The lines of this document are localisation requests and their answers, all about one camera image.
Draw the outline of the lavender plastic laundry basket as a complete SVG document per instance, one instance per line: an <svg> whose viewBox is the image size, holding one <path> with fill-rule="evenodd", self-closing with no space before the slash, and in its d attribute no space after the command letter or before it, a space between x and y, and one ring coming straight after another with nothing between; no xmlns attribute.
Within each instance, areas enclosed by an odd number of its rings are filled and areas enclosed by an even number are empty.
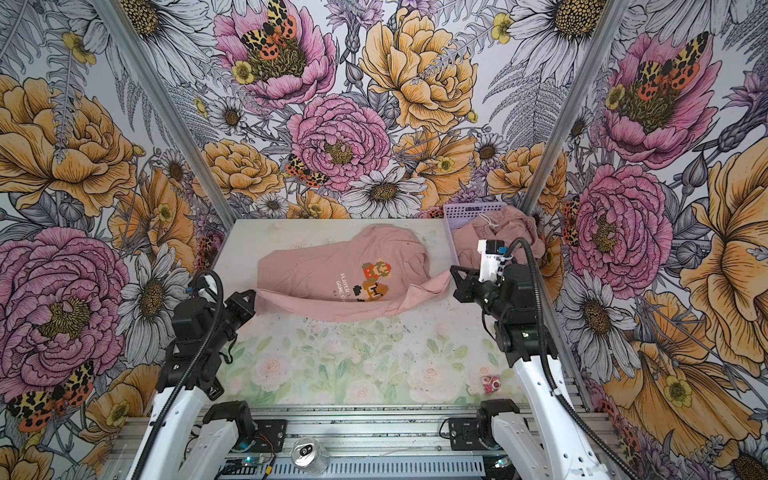
<svg viewBox="0 0 768 480"><path fill-rule="evenodd" d="M493 211L502 210L507 204L504 202L471 202L471 203L446 203L442 206L443 225L450 250L453 265L458 265L458 254L453 240L453 231L468 224L475 218Z"/></svg>

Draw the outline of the pink printed t-shirt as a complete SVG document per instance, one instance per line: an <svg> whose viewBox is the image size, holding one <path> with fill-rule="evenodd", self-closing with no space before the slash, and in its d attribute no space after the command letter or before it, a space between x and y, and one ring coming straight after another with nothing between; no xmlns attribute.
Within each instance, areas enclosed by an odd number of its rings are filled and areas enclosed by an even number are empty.
<svg viewBox="0 0 768 480"><path fill-rule="evenodd" d="M430 274L427 248L409 229L373 225L352 239L279 250L258 263L259 313L353 322L392 317L439 298L451 274Z"/></svg>

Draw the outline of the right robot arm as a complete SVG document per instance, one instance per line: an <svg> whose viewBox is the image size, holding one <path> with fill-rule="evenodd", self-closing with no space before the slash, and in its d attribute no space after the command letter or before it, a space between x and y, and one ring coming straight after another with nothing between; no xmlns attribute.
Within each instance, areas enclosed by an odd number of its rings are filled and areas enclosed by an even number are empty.
<svg viewBox="0 0 768 480"><path fill-rule="evenodd" d="M569 399L530 267L509 264L495 280L483 280L480 271L460 266L450 273L454 298L478 305L482 318L494 320L495 343L522 382L538 432L531 433L514 401L487 400L477 413L479 440L503 450L523 479L609 479L609 467L593 449L597 442Z"/></svg>

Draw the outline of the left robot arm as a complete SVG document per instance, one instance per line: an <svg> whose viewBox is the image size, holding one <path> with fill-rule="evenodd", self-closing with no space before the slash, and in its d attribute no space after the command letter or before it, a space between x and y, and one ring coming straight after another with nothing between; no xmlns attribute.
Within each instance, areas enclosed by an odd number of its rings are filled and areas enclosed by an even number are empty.
<svg viewBox="0 0 768 480"><path fill-rule="evenodd" d="M193 296L175 307L176 338L166 353L129 479L214 479L230 451L251 446L257 427L247 403L215 402L204 414L199 444L186 452L202 410L223 393L217 378L221 350L255 315L255 300L256 292L246 290L225 301Z"/></svg>

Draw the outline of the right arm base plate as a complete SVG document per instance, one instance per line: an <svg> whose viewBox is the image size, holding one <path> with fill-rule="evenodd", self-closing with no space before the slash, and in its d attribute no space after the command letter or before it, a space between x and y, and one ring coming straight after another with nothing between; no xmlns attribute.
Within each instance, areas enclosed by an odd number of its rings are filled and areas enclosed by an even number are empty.
<svg viewBox="0 0 768 480"><path fill-rule="evenodd" d="M452 451L494 451L498 446L481 438L479 422L476 418L450 417L447 419L447 431Z"/></svg>

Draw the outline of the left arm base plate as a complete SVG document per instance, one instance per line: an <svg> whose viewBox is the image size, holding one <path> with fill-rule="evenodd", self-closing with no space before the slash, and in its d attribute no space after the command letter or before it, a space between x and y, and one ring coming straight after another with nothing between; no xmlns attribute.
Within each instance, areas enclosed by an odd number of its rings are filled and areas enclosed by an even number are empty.
<svg viewBox="0 0 768 480"><path fill-rule="evenodd" d="M254 419L254 436L241 448L242 452L281 453L286 440L288 422L284 419Z"/></svg>

